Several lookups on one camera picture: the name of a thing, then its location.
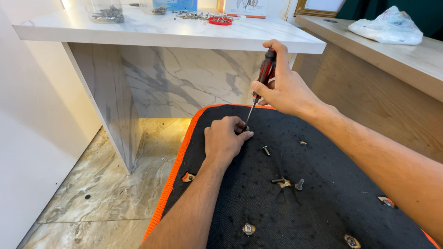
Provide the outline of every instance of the forearm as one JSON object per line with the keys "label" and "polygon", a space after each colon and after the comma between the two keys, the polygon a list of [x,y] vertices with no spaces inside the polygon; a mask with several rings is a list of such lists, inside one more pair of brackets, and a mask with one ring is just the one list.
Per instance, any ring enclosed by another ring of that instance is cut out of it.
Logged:
{"label": "forearm", "polygon": [[304,120],[346,153],[387,196],[443,243],[443,165],[322,106]]}
{"label": "forearm", "polygon": [[140,248],[205,248],[218,191],[229,163],[206,158],[188,189]]}

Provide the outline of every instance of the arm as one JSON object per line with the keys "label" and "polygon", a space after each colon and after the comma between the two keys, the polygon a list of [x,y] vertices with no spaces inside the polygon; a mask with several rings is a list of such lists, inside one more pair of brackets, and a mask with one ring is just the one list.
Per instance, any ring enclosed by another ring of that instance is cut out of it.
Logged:
{"label": "arm", "polygon": [[443,243],[443,164],[343,116],[321,102],[288,66],[287,48],[276,40],[263,43],[277,52],[276,80],[253,82],[253,89],[282,113],[298,116],[346,153],[412,220]]}
{"label": "arm", "polygon": [[223,175],[244,141],[254,135],[241,133],[244,126],[239,117],[224,117],[205,129],[206,159],[197,176],[140,249],[206,248]]}

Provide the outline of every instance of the jar of screws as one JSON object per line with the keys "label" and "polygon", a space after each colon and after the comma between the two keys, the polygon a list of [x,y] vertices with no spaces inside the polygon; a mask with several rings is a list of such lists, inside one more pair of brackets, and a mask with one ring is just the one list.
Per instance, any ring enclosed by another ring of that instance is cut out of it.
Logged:
{"label": "jar of screws", "polygon": [[139,0],[140,8],[146,14],[163,15],[167,11],[167,0]]}
{"label": "jar of screws", "polygon": [[82,0],[89,19],[95,23],[124,22],[120,0]]}

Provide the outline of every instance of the marble pattern desk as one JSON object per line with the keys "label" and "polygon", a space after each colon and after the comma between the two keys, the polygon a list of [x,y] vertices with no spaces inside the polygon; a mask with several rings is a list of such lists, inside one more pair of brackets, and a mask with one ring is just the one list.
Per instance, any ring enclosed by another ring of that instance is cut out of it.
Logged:
{"label": "marble pattern desk", "polygon": [[124,23],[96,24],[78,6],[13,26],[22,40],[63,43],[127,174],[140,143],[139,118],[192,117],[208,105],[250,103],[265,40],[284,43],[291,66],[297,53],[321,54],[326,46],[280,19],[218,26],[128,5],[123,12]]}

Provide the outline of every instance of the desk top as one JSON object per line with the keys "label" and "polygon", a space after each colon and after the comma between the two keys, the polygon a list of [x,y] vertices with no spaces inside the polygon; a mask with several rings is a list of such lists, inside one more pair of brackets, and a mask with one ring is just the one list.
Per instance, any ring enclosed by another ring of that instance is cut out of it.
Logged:
{"label": "desk top", "polygon": [[443,102],[443,42],[423,37],[423,41],[415,46],[382,44],[349,31],[348,26],[355,22],[352,20],[297,15],[295,21]]}
{"label": "desk top", "polygon": [[261,44],[277,39],[288,47],[288,52],[308,54],[321,54],[326,46],[277,18],[234,18],[232,25],[220,26],[181,19],[172,12],[146,15],[139,7],[129,5],[123,5],[123,14],[123,23],[98,24],[88,19],[88,13],[80,5],[13,27],[22,40],[38,41],[266,51]]}

